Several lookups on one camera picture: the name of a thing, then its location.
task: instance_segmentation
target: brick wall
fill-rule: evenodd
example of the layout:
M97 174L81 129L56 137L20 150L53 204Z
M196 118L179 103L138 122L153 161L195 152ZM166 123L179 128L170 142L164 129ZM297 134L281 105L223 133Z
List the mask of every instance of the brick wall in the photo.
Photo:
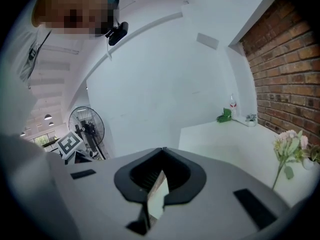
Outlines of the brick wall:
M303 130L320 145L320 46L288 0L276 0L241 39L257 93L258 123Z

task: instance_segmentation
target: white flower pot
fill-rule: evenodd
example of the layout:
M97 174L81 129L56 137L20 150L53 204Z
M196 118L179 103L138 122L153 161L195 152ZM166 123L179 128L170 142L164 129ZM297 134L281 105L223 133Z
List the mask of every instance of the white flower pot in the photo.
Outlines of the white flower pot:
M309 158L304 158L302 161L304 169L311 170L315 166L315 162L311 161Z
M255 127L257 125L257 121L248 121L246 122L246 125L249 127Z

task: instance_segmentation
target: plastic bottle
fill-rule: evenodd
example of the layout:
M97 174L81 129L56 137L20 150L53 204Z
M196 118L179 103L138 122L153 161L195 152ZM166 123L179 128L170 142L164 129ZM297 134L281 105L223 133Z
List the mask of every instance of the plastic bottle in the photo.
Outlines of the plastic bottle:
M231 110L231 116L233 118L236 118L237 115L237 101L235 100L234 94L231 94L230 98L230 110Z

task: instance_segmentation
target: pink flower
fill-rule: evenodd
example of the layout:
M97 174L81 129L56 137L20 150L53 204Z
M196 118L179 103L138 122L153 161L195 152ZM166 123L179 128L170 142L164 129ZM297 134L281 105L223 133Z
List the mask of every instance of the pink flower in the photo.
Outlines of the pink flower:
M307 136L304 136L304 135L301 136L300 144L301 144L301 148L302 148L303 150L305 150L305 149L307 148L307 145L308 145L308 138L307 138Z

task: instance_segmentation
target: ceiling light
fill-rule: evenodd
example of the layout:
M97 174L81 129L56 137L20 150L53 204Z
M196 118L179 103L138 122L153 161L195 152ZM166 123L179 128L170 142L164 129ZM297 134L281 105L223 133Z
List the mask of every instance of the ceiling light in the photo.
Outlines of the ceiling light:
M51 118L52 118L52 116L50 114L46 114L45 117L44 117L44 120L49 120Z

